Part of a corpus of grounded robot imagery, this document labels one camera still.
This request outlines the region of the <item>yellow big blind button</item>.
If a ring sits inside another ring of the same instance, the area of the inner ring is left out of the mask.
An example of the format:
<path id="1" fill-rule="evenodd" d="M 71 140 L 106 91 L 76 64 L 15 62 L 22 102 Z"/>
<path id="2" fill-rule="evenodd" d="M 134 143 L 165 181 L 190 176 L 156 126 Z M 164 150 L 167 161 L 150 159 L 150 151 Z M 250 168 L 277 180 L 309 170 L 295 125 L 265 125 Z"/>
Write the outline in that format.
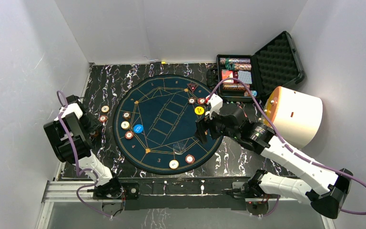
<path id="1" fill-rule="evenodd" d="M 194 108 L 194 112 L 196 115 L 203 115 L 205 113 L 205 109 L 202 106 L 197 106 Z"/>

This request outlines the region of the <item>blue small blind button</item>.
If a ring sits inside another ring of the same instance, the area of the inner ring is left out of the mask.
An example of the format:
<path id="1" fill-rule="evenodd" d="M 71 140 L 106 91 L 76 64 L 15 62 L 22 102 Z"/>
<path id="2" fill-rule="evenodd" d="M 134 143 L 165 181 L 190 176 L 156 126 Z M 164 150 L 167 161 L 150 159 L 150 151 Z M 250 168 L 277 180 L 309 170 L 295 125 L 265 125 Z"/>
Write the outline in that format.
<path id="1" fill-rule="evenodd" d="M 137 124 L 133 127 L 133 131 L 136 133 L 136 134 L 139 134 L 139 133 L 142 133 L 144 130 L 143 128 L 143 125 L 142 124 Z"/>

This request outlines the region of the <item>red poker chip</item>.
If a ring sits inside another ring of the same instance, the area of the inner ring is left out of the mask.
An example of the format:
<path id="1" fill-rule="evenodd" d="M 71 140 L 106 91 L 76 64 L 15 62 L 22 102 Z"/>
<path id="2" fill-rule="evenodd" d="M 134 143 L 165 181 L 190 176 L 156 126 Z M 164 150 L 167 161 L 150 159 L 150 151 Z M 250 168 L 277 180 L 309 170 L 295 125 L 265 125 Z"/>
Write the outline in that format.
<path id="1" fill-rule="evenodd" d="M 128 140 L 132 139 L 134 137 L 134 132 L 133 131 L 127 131 L 124 135 L 124 137 Z"/>

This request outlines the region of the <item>cream poker chip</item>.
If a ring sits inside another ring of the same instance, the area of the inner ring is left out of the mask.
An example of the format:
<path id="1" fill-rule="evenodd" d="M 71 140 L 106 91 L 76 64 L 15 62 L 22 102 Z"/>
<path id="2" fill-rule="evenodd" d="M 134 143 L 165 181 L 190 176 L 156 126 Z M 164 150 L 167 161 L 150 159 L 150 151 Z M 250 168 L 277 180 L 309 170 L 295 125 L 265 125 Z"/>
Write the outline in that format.
<path id="1" fill-rule="evenodd" d="M 129 123 L 128 121 L 122 121 L 122 122 L 121 122 L 121 128 L 122 128 L 123 130 L 127 130 L 127 129 L 129 129 L 129 128 L 130 128 L 130 123 Z"/>

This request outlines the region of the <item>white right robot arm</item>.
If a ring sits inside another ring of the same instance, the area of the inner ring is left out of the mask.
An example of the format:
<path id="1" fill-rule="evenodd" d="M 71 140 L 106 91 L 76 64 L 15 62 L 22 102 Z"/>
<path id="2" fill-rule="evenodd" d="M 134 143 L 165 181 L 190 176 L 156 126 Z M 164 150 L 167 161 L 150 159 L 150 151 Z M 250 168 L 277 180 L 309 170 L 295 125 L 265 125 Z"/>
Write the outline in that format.
<path id="1" fill-rule="evenodd" d="M 279 177 L 258 170 L 246 185 L 254 197 L 277 194 L 294 198 L 310 204 L 327 218 L 338 217 L 350 190 L 351 171 L 324 168 L 288 142 L 281 141 L 274 129 L 261 122 L 251 122 L 241 108 L 225 104 L 216 94 L 203 101 L 210 110 L 196 121 L 194 134 L 202 144 L 207 143 L 207 133 L 212 139 L 230 137 L 243 148 L 279 163 L 296 175 L 296 178 Z"/>

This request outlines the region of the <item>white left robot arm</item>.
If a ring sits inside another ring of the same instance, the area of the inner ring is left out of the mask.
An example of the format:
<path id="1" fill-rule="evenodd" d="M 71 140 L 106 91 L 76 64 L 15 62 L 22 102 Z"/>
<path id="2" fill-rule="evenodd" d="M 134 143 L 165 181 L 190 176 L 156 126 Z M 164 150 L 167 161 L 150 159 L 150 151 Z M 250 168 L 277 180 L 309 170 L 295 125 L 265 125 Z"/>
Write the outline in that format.
<path id="1" fill-rule="evenodd" d="M 123 185 L 92 152 L 92 137 L 101 128 L 101 123 L 76 95 L 66 97 L 57 117 L 43 126 L 58 160 L 74 165 L 93 180 L 97 197 L 115 199 L 122 195 Z"/>

